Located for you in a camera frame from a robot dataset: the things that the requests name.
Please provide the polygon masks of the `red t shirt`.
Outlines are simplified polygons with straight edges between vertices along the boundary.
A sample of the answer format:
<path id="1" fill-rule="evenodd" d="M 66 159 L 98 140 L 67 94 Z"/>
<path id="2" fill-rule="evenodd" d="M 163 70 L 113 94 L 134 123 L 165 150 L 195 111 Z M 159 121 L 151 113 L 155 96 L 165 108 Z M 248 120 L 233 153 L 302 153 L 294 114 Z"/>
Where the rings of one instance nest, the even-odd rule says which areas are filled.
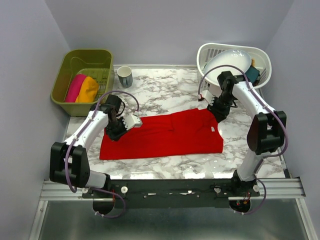
<path id="1" fill-rule="evenodd" d="M 145 116 L 141 121 L 141 127 L 129 130 L 118 141 L 104 135 L 100 160 L 220 154 L 223 151 L 224 140 L 218 123 L 206 109 Z"/>

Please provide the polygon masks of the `white plastic dish basket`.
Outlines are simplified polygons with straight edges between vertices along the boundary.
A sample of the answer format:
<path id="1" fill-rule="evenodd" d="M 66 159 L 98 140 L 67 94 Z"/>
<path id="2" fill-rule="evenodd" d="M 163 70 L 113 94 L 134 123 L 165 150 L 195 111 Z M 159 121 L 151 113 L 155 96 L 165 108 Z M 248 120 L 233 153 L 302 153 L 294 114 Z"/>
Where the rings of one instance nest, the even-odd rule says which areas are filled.
<path id="1" fill-rule="evenodd" d="M 212 42 L 203 44 L 197 51 L 196 66 L 198 81 L 200 81 L 205 74 L 204 70 L 207 63 L 227 50 L 242 50 L 251 57 L 251 65 L 259 71 L 259 78 L 253 83 L 256 90 L 264 87 L 269 82 L 272 75 L 272 65 L 265 51 L 257 47 Z"/>

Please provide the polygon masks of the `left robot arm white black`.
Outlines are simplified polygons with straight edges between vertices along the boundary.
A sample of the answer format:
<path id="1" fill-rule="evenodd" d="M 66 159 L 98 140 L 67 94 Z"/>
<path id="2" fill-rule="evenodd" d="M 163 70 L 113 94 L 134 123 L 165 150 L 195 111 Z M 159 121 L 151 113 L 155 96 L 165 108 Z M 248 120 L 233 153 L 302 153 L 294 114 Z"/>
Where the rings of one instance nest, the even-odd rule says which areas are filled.
<path id="1" fill-rule="evenodd" d="M 52 182 L 67 185 L 73 193 L 77 188 L 93 188 L 101 198 L 110 194 L 110 176 L 90 169 L 87 150 L 101 131 L 105 131 L 112 141 L 118 141 L 129 130 L 142 125 L 141 119 L 134 114 L 120 116 L 121 104 L 117 95 L 109 94 L 106 102 L 99 100 L 90 107 L 85 121 L 74 134 L 64 142 L 52 145 L 49 169 Z"/>

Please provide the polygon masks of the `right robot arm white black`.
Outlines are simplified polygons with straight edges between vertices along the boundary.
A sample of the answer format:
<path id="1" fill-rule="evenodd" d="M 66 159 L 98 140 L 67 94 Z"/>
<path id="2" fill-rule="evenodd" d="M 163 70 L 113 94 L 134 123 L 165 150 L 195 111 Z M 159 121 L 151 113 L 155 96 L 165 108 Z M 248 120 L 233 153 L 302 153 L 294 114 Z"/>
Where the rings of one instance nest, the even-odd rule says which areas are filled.
<path id="1" fill-rule="evenodd" d="M 256 174 L 264 160 L 276 157 L 276 150 L 286 142 L 287 115 L 284 111 L 277 111 L 267 105 L 244 77 L 242 81 L 232 75 L 230 71 L 223 71 L 218 76 L 221 94 L 214 97 L 207 106 L 218 123 L 224 121 L 230 113 L 234 99 L 239 100 L 246 108 L 252 122 L 247 133 L 247 154 L 234 171 L 230 183 L 230 191 L 241 196 L 256 183 Z"/>

